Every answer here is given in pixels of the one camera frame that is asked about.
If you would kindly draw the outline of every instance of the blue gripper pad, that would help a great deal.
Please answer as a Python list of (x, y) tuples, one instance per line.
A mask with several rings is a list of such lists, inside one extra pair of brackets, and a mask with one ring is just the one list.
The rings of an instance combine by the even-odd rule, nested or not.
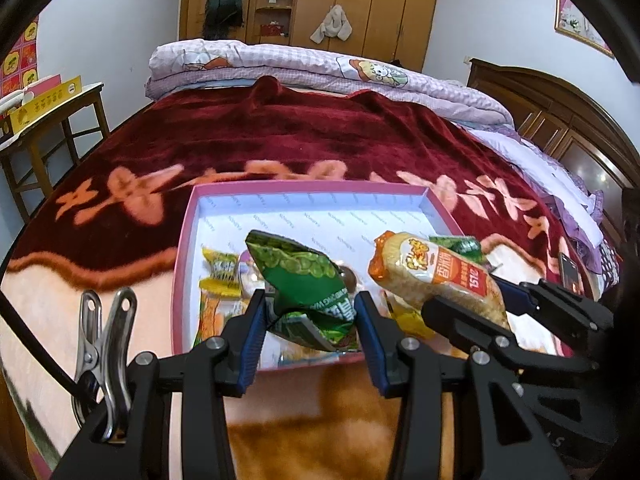
[(507, 280), (492, 276), (495, 283), (500, 287), (502, 298), (504, 300), (504, 306), (507, 312), (511, 312), (515, 316), (522, 316), (522, 314), (535, 314), (536, 303), (529, 293), (519, 285), (514, 285)]
[(264, 291), (257, 290), (246, 312), (226, 322), (222, 337), (229, 350), (224, 362), (216, 367), (216, 384), (223, 395), (241, 397), (254, 382), (264, 336), (267, 332)]
[(383, 397), (401, 397), (408, 384), (409, 369), (399, 361), (396, 351), (396, 345), (404, 337), (400, 327), (393, 319), (380, 316), (368, 292), (356, 296), (354, 307), (371, 382)]

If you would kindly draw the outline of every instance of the table leg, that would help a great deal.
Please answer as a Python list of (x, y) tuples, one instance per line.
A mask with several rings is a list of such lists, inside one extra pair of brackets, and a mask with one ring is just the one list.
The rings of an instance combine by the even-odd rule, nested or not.
[(36, 142), (32, 142), (29, 145), (29, 155), (31, 157), (31, 167), (33, 168), (33, 173), (38, 179), (40, 189), (42, 190), (46, 198), (53, 193), (53, 186), (51, 185), (49, 175), (47, 174), (47, 170), (42, 162), (42, 156), (40, 155), (40, 151), (38, 150), (38, 145)]
[(2, 164), (2, 169), (4, 170), (4, 176), (6, 177), (6, 182), (9, 185), (9, 190), (11, 191), (11, 195), (14, 197), (14, 202), (18, 211), (20, 212), (20, 216), (25, 224), (27, 224), (30, 220), (29, 213), (27, 212), (27, 207), (24, 205), (24, 200), (22, 199), (22, 195), (17, 191), (18, 183), (15, 179), (14, 168), (11, 167), (11, 158), (8, 156), (0, 157), (0, 164)]
[(62, 131), (65, 134), (66, 146), (69, 148), (71, 160), (74, 162), (74, 166), (77, 166), (78, 164), (80, 164), (80, 157), (78, 157), (78, 150), (76, 150), (76, 142), (74, 141), (74, 134), (71, 131), (69, 118), (66, 118), (60, 124), (62, 125)]
[(102, 138), (106, 139), (111, 135), (109, 131), (109, 124), (107, 123), (107, 116), (104, 114), (104, 108), (102, 107), (102, 98), (98, 95), (97, 101), (94, 103), (95, 117), (98, 119), (98, 126), (102, 132)]

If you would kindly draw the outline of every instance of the red and yellow poster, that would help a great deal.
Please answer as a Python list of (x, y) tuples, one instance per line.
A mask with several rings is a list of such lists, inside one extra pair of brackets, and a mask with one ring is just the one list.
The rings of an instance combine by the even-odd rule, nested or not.
[(38, 19), (36, 18), (0, 66), (0, 98), (38, 80), (37, 35)]

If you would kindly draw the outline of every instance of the wooden headboard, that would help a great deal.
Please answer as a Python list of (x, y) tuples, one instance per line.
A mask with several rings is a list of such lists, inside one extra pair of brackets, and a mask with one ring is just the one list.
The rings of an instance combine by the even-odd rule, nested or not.
[(604, 192), (603, 231), (618, 246), (625, 187), (640, 188), (640, 155), (619, 124), (571, 83), (530, 68), (471, 60), (468, 86), (500, 101), (516, 129), (590, 191)]

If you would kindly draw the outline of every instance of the wall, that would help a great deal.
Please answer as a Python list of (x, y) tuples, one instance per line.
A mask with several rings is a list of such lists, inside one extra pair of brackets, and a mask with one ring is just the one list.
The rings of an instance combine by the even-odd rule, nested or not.
[(617, 61), (554, 30), (556, 0), (437, 0), (424, 73), (466, 82), (465, 56), (561, 77), (596, 100), (640, 150), (640, 86)]
[[(40, 15), (38, 73), (61, 73), (63, 80), (80, 74), (87, 83), (102, 81), (102, 101), (113, 130), (148, 104), (144, 84), (148, 60), (160, 44), (177, 39), (180, 0), (53, 0)], [(92, 108), (71, 119), (74, 131), (97, 125)], [(51, 132), (42, 139), (42, 149), (53, 146), (62, 135)], [(80, 155), (100, 139), (91, 134), (76, 140)], [(20, 153), (13, 160), (18, 175), (30, 167)], [(49, 160), (52, 182), (71, 167), (65, 148)], [(32, 209), (42, 200), (39, 190), (23, 194)], [(22, 227), (22, 219), (0, 172), (0, 261)]]

